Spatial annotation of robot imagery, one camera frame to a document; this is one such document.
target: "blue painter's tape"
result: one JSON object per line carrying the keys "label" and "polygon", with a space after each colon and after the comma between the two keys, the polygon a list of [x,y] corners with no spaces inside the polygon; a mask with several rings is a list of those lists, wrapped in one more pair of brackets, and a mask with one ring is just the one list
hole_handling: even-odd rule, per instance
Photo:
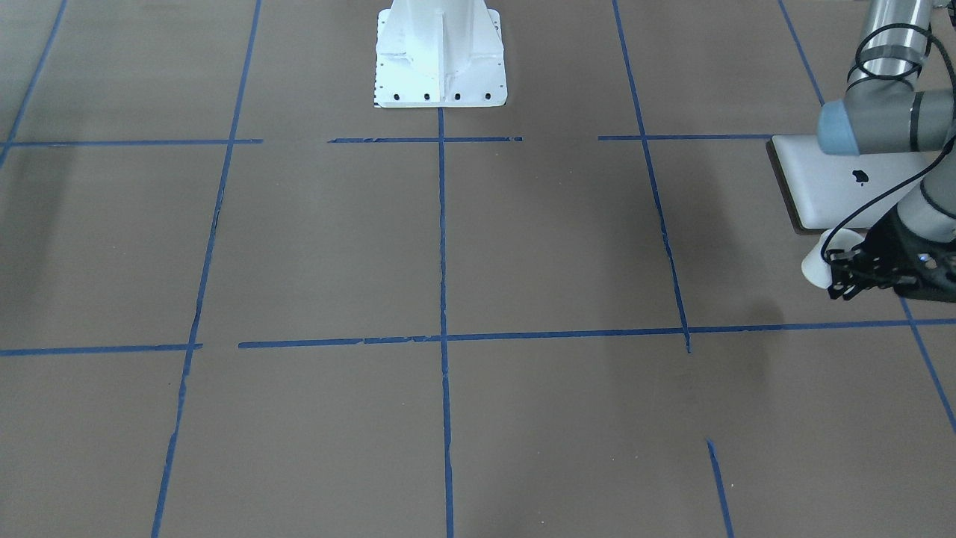
{"label": "blue painter's tape", "polygon": [[724,477],[721,476],[720,462],[717,461],[717,450],[710,439],[707,440],[707,450],[710,453],[710,466],[713,468],[714,480],[717,482],[717,496],[720,498],[720,509],[724,514],[727,538],[733,538],[733,523],[730,521],[730,508],[727,504],[727,492],[724,490]]}
{"label": "blue painter's tape", "polygon": [[176,425],[173,433],[169,437],[169,445],[166,448],[166,460],[163,467],[163,478],[160,482],[160,493],[156,501],[156,513],[153,517],[153,526],[150,533],[151,538],[159,538],[160,529],[163,525],[163,513],[165,511],[166,495],[169,491],[169,480],[172,476],[173,460],[176,456],[176,443],[179,439],[180,426],[183,422],[183,410],[185,408],[186,379],[192,369],[192,358],[195,351],[196,338],[199,333],[199,322],[203,315],[203,301],[206,298],[206,284],[209,279],[209,267],[212,264],[212,253],[216,245],[216,231],[219,226],[219,215],[223,208],[223,200],[226,195],[226,184],[229,176],[229,167],[232,162],[232,150],[235,147],[233,141],[236,140],[236,132],[239,129],[239,118],[242,113],[243,97],[246,93],[246,84],[249,80],[250,65],[252,63],[252,50],[255,46],[255,35],[259,27],[259,16],[262,12],[262,0],[256,0],[255,11],[252,14],[252,27],[249,33],[249,42],[246,47],[246,59],[243,65],[242,77],[239,79],[239,91],[236,95],[235,108],[232,113],[232,127],[229,130],[229,144],[226,145],[226,158],[223,161],[223,171],[219,179],[219,190],[216,193],[216,204],[212,213],[212,223],[209,226],[209,239],[206,243],[206,258],[203,262],[203,273],[199,280],[199,292],[196,296],[196,315],[193,318],[192,327],[189,330],[189,347],[185,352],[183,361],[183,375],[180,378],[179,398],[176,404]]}
{"label": "blue painter's tape", "polygon": [[364,338],[362,339],[362,343],[373,346],[378,344],[424,344],[427,342],[440,342],[441,340],[442,338],[440,336],[391,336],[386,338]]}
{"label": "blue painter's tape", "polygon": [[692,333],[720,333],[720,332],[762,332],[782,330],[822,330],[840,328],[868,328],[906,326],[906,320],[885,320],[874,322],[829,322],[819,324],[774,324],[774,325],[727,325],[727,326],[695,326],[690,327]]}
{"label": "blue painter's tape", "polygon": [[20,102],[20,110],[16,113],[16,119],[13,120],[13,126],[10,129],[10,133],[7,135],[7,143],[4,145],[3,151],[0,152],[0,168],[2,168],[7,162],[7,157],[10,155],[11,143],[16,140],[16,134],[20,131],[20,124],[23,123],[24,116],[27,115],[27,107],[30,105],[30,99],[33,98],[33,92],[36,91],[36,84],[40,80],[40,73],[43,71],[43,67],[47,64],[47,58],[50,57],[50,50],[54,46],[56,35],[59,33],[60,26],[63,23],[63,13],[66,12],[66,3],[67,0],[62,0],[62,2],[60,2],[59,11],[56,12],[54,25],[50,30],[50,36],[47,38],[47,43],[43,47],[43,53],[40,54],[39,61],[36,62],[36,69],[33,71],[33,77],[30,79],[30,84],[27,85],[27,92],[24,94],[23,100]]}
{"label": "blue painter's tape", "polygon": [[89,141],[54,141],[54,142],[14,142],[11,147],[126,147],[126,146],[238,146],[263,144],[261,138],[247,138],[239,140],[89,140]]}
{"label": "blue painter's tape", "polygon": [[329,141],[329,144],[435,144],[437,138],[411,137],[411,138],[336,138]]}
{"label": "blue painter's tape", "polygon": [[956,325],[956,318],[936,320],[913,320],[916,325]]}
{"label": "blue painter's tape", "polygon": [[601,136],[598,136],[597,139],[601,142],[621,141],[621,140],[633,141],[633,140],[643,140],[644,137],[642,137],[641,135],[601,135]]}
{"label": "blue painter's tape", "polygon": [[803,68],[807,70],[807,75],[810,77],[810,82],[814,86],[816,98],[818,101],[820,101],[820,106],[823,106],[823,93],[820,92],[820,85],[816,83],[814,70],[810,67],[810,61],[807,59],[807,55],[803,52],[803,45],[800,44],[800,38],[796,35],[796,28],[793,27],[793,22],[790,20],[790,14],[787,13],[787,7],[784,6],[783,0],[777,0],[777,4],[780,5],[780,11],[783,12],[783,18],[787,21],[787,28],[790,29],[790,35],[793,38],[793,42],[796,43],[796,51],[800,53],[800,59],[803,61]]}
{"label": "blue painter's tape", "polygon": [[240,349],[262,349],[269,347],[330,347],[356,346],[363,344],[364,338],[328,338],[323,340],[284,340],[272,342],[240,342]]}
{"label": "blue painter's tape", "polygon": [[647,135],[647,140],[769,140],[771,134]]}
{"label": "blue painter's tape", "polygon": [[511,142],[511,137],[507,136],[457,136],[445,138],[449,143],[482,143],[482,142]]}
{"label": "blue painter's tape", "polygon": [[455,536],[455,496],[451,466],[451,387],[448,379],[448,287],[447,287],[447,219],[445,205],[445,111],[438,109],[438,203],[439,203],[439,258],[442,281],[439,293],[439,313],[442,347],[442,429],[445,434],[445,536]]}
{"label": "blue painter's tape", "polygon": [[624,26],[620,20],[620,8],[618,0],[612,0],[614,5],[614,16],[618,24],[618,38],[620,40],[620,50],[624,56],[624,67],[627,70],[627,81],[631,86],[631,99],[634,102],[634,113],[638,120],[638,131],[641,132],[641,145],[644,150],[644,160],[647,162],[647,175],[650,178],[651,191],[654,194],[654,205],[657,207],[658,218],[661,221],[661,239],[663,248],[667,252],[667,260],[670,262],[670,276],[674,285],[674,299],[677,303],[677,311],[681,317],[681,328],[684,330],[684,343],[687,352],[691,351],[690,332],[687,330],[687,315],[684,311],[684,299],[681,296],[681,284],[677,276],[677,265],[674,262],[674,253],[670,248],[670,239],[667,233],[667,222],[663,215],[663,206],[661,204],[661,195],[658,191],[657,177],[654,173],[654,162],[651,159],[651,149],[647,144],[647,131],[644,129],[644,119],[641,113],[641,100],[638,99],[638,86],[634,81],[634,71],[631,68],[631,56],[627,52],[627,40],[624,38]]}
{"label": "blue painter's tape", "polygon": [[160,346],[43,347],[32,349],[0,349],[0,357],[149,353],[157,351],[185,351],[188,347],[188,344],[164,344]]}
{"label": "blue painter's tape", "polygon": [[476,334],[451,334],[449,342],[474,342],[488,340],[542,340],[550,338],[598,338],[615,336],[654,336],[684,334],[681,327],[610,329],[610,330],[556,330],[540,332],[491,332]]}

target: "blue tape line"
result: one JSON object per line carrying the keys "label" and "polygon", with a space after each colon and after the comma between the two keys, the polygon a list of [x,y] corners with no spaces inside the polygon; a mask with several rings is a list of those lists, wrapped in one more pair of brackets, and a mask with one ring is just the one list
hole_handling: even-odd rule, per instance
{"label": "blue tape line", "polygon": [[909,303],[906,302],[906,299],[900,297],[900,304],[902,304],[903,312],[906,313],[906,319],[909,320],[910,330],[913,331],[913,338],[916,339],[916,345],[920,348],[920,354],[923,356],[926,369],[929,371],[929,377],[933,380],[933,386],[936,387],[936,394],[940,396],[940,401],[943,403],[946,418],[949,419],[949,426],[956,434],[956,415],[953,414],[953,408],[949,405],[949,398],[946,397],[943,383],[940,382],[940,376],[936,374],[936,367],[933,366],[933,361],[929,358],[929,351],[926,350],[926,344],[923,342],[923,336],[920,334],[916,320],[913,319],[913,313],[909,310]]}
{"label": "blue tape line", "polygon": [[670,276],[674,281],[674,297],[677,301],[677,310],[681,316],[681,327],[684,330],[684,342],[687,352],[691,351],[690,331],[687,330],[687,315],[684,312],[684,299],[681,296],[681,284],[677,277],[677,265],[674,262],[674,253],[670,248],[670,239],[667,234],[667,223],[663,215],[663,206],[661,205],[661,194],[658,192],[657,177],[654,174],[654,162],[651,159],[651,148],[647,143],[647,131],[644,130],[644,119],[641,113],[641,100],[638,99],[638,86],[634,81],[634,71],[631,69],[631,56],[627,52],[627,40],[624,38],[624,26],[620,20],[620,8],[618,0],[612,0],[614,4],[614,16],[618,23],[618,38],[620,39],[620,50],[624,55],[624,67],[627,69],[627,81],[631,86],[631,99],[634,101],[634,112],[638,119],[638,130],[641,132],[641,145],[644,150],[644,160],[647,162],[647,175],[651,182],[651,191],[654,193],[654,205],[657,207],[658,218],[661,220],[661,238],[663,239],[663,248],[667,252],[667,260],[670,262]]}
{"label": "blue tape line", "polygon": [[13,126],[10,129],[10,133],[7,135],[7,143],[4,145],[3,152],[0,152],[0,168],[2,168],[7,162],[7,156],[10,155],[10,144],[16,140],[16,133],[20,130],[20,124],[23,123],[23,118],[27,114],[27,107],[30,105],[30,99],[33,97],[33,92],[36,91],[36,84],[40,80],[40,72],[43,71],[43,67],[47,64],[47,58],[50,57],[50,50],[54,46],[56,34],[59,33],[60,25],[63,22],[63,13],[66,12],[66,2],[67,0],[60,2],[60,8],[59,11],[56,12],[56,19],[54,20],[53,28],[50,30],[50,37],[47,38],[47,44],[43,47],[43,53],[40,55],[40,60],[36,62],[36,69],[33,71],[33,77],[30,79],[30,84],[27,86],[27,92],[24,94],[23,100],[20,102],[20,110],[16,113],[16,119],[13,121]]}
{"label": "blue tape line", "polygon": [[236,144],[241,146],[263,144],[261,138],[245,138],[239,140],[91,140],[91,141],[58,141],[58,142],[13,142],[11,147],[87,147],[87,146],[226,146]]}
{"label": "blue tape line", "polygon": [[717,496],[720,498],[720,509],[724,514],[724,527],[727,529],[727,538],[733,538],[733,523],[730,521],[730,508],[727,504],[727,492],[724,490],[724,478],[720,472],[720,462],[717,461],[717,449],[710,439],[707,440],[707,450],[710,452],[710,466],[714,471],[714,480],[717,482]]}
{"label": "blue tape line", "polygon": [[907,326],[906,320],[884,320],[874,322],[828,322],[819,324],[771,324],[771,325],[726,325],[726,326],[696,326],[690,327],[691,333],[721,333],[721,332],[762,332],[783,330],[825,330],[841,328],[875,328]]}
{"label": "blue tape line", "polygon": [[647,140],[769,140],[771,134],[647,135]]}
{"label": "blue tape line", "polygon": [[324,340],[274,340],[261,342],[242,342],[240,349],[262,349],[270,347],[334,347],[382,344],[423,344],[439,342],[441,336],[386,336],[380,338],[329,338]]}
{"label": "blue tape line", "polygon": [[329,144],[423,144],[438,142],[437,138],[415,137],[415,138],[336,138],[329,141]]}
{"label": "blue tape line", "polygon": [[188,344],[160,346],[104,346],[104,347],[45,347],[34,349],[0,349],[0,357],[36,357],[54,355],[103,355],[110,353],[148,353],[154,351],[185,351]]}
{"label": "blue tape line", "polygon": [[[956,319],[914,320],[916,325],[956,325]],[[816,324],[767,324],[767,325],[715,325],[689,326],[687,330],[692,334],[738,333],[738,332],[775,332],[791,330],[835,330],[847,328],[880,328],[909,326],[907,320],[877,320],[870,322],[824,322]],[[682,327],[650,327],[650,328],[622,328],[622,329],[595,329],[595,330],[546,330],[528,332],[480,332],[448,334],[449,342],[475,342],[497,340],[545,340],[553,338],[600,338],[626,336],[660,336],[667,334],[684,334]],[[387,336],[373,338],[330,338],[321,340],[277,340],[243,342],[240,349],[254,349],[264,347],[331,347],[357,346],[381,344],[425,344],[441,342],[441,335],[432,336]]]}
{"label": "blue tape line", "polygon": [[913,320],[916,325],[956,325],[956,318],[936,320]]}
{"label": "blue tape line", "polygon": [[522,142],[524,137],[516,136],[473,136],[473,137],[410,137],[410,138],[336,138],[329,144],[435,144],[435,143],[485,143],[485,142]]}
{"label": "blue tape line", "polygon": [[771,134],[703,134],[703,135],[601,135],[597,139],[608,141],[637,141],[637,140],[769,140]]}
{"label": "blue tape line", "polygon": [[823,106],[823,103],[825,102],[823,100],[823,92],[820,91],[820,86],[816,83],[814,70],[811,69],[810,61],[807,59],[807,55],[803,52],[803,45],[800,44],[800,38],[796,35],[796,28],[793,27],[793,22],[790,20],[790,14],[787,12],[787,7],[783,5],[783,0],[777,0],[777,4],[780,5],[780,11],[783,12],[783,18],[787,21],[787,28],[790,29],[790,35],[793,37],[793,42],[796,43],[796,50],[800,53],[800,59],[803,61],[803,68],[807,70],[807,75],[810,76],[810,82],[812,82],[814,85],[816,98],[820,101],[820,106]]}
{"label": "blue tape line", "polygon": [[684,334],[681,327],[611,329],[611,330],[555,330],[541,332],[489,332],[475,334],[452,334],[449,342],[473,342],[487,340],[542,340],[549,338],[597,338],[613,336],[655,336]]}
{"label": "blue tape line", "polygon": [[451,391],[448,382],[448,288],[447,288],[447,226],[445,212],[445,111],[438,109],[438,201],[440,207],[439,252],[441,253],[442,283],[439,295],[441,312],[441,343],[442,343],[442,416],[445,432],[445,535],[447,538],[455,536],[455,499],[451,469]]}
{"label": "blue tape line", "polygon": [[163,468],[163,479],[160,483],[160,494],[156,501],[156,514],[153,518],[153,528],[150,534],[151,538],[159,538],[160,528],[163,524],[163,512],[165,510],[166,494],[169,490],[169,477],[172,475],[173,460],[176,456],[176,443],[179,439],[180,425],[183,422],[183,409],[185,406],[186,378],[192,368],[192,357],[196,349],[196,337],[199,333],[199,321],[203,315],[203,301],[206,297],[206,284],[209,279],[209,267],[212,264],[212,253],[216,245],[216,230],[219,226],[219,214],[223,208],[223,199],[226,194],[226,183],[229,176],[229,167],[232,161],[232,150],[235,147],[233,141],[236,139],[236,131],[239,128],[239,117],[242,112],[243,97],[246,93],[246,83],[249,80],[249,69],[252,63],[252,50],[255,46],[255,33],[259,27],[259,14],[262,11],[262,0],[256,0],[255,12],[252,15],[252,28],[249,33],[249,43],[246,48],[246,59],[243,65],[242,77],[239,80],[239,92],[236,96],[235,109],[232,113],[232,127],[229,130],[229,144],[226,145],[226,158],[223,161],[223,171],[219,178],[219,190],[216,193],[216,205],[212,214],[212,224],[209,227],[209,240],[206,243],[206,259],[203,262],[203,274],[199,280],[199,293],[196,296],[196,315],[192,321],[192,327],[189,330],[189,346],[185,352],[183,361],[183,376],[180,378],[179,398],[176,404],[176,425],[172,436],[169,437],[169,445],[166,449],[166,461]]}

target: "gray robot arm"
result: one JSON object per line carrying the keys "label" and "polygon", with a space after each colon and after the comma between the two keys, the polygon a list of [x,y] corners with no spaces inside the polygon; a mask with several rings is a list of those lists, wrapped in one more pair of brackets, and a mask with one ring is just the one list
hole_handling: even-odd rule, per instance
{"label": "gray robot arm", "polygon": [[956,89],[915,91],[927,38],[914,27],[928,31],[932,8],[931,0],[873,0],[846,96],[820,113],[817,138],[826,153],[942,151],[860,245],[823,253],[834,299],[893,287],[904,297],[956,303],[956,159],[946,156],[956,136]]}

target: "silver laptop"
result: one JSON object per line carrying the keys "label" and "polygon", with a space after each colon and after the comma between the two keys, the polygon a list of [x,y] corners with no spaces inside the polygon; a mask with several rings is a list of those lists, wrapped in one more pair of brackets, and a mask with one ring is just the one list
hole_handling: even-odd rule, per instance
{"label": "silver laptop", "polygon": [[[795,228],[816,232],[833,228],[860,206],[926,167],[921,153],[882,153],[843,157],[820,151],[815,135],[778,135],[768,145]],[[906,187],[850,221],[869,229],[912,189]]]}

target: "paper cup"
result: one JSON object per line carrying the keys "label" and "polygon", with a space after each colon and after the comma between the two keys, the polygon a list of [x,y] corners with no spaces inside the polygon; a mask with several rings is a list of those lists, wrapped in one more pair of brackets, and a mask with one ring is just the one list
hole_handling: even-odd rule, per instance
{"label": "paper cup", "polygon": [[[827,237],[830,236],[832,231],[831,229],[824,232],[823,235],[820,236],[820,240],[816,243],[816,246],[810,251],[810,254],[803,258],[803,262],[800,263],[800,270],[803,271],[803,276],[818,288],[827,289],[830,287],[830,284],[833,283],[833,274],[830,271],[830,265],[820,257],[820,249],[823,248],[824,241],[827,240]],[[836,232],[834,240],[830,241],[830,245],[827,249],[850,250],[861,242],[863,242],[862,235],[853,230],[841,228]]]}

